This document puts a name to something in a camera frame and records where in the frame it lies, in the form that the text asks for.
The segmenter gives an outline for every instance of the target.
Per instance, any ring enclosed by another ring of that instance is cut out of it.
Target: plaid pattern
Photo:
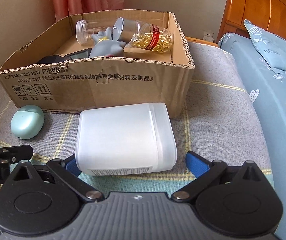
[[[79,176],[101,190],[167,192],[169,195],[195,177],[185,166],[185,154],[193,150],[209,160],[229,165],[254,160],[273,183],[266,143],[256,113],[237,74],[233,56],[219,48],[190,43],[195,74],[181,115],[171,120],[178,159],[170,171],[131,176]],[[29,144],[33,164],[74,153],[78,114],[48,114],[41,132],[30,140],[16,138],[10,123],[17,108],[0,85],[0,147]]]

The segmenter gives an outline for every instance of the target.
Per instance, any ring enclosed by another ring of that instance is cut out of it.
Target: plastic bottle cap
[[[122,17],[118,18],[113,27],[113,40],[129,43],[137,31],[137,23]]]
[[[75,28],[76,40],[79,44],[87,42],[87,33],[85,32],[85,20],[78,21]]]

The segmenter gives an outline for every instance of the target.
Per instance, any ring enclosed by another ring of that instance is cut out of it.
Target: gray rubber toy
[[[92,49],[89,58],[92,57],[124,57],[124,47],[126,43],[123,41],[112,40],[112,28],[108,27],[106,31],[99,31],[92,35],[94,40],[94,48]]]

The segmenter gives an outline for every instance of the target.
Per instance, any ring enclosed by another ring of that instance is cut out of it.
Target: wooden headboard
[[[227,0],[217,41],[228,32],[249,37],[245,19],[286,39],[286,0]]]

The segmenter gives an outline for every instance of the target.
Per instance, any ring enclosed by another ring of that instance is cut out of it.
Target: mint green earbud case
[[[28,105],[16,111],[11,131],[20,139],[30,139],[39,133],[44,124],[44,113],[38,106]]]

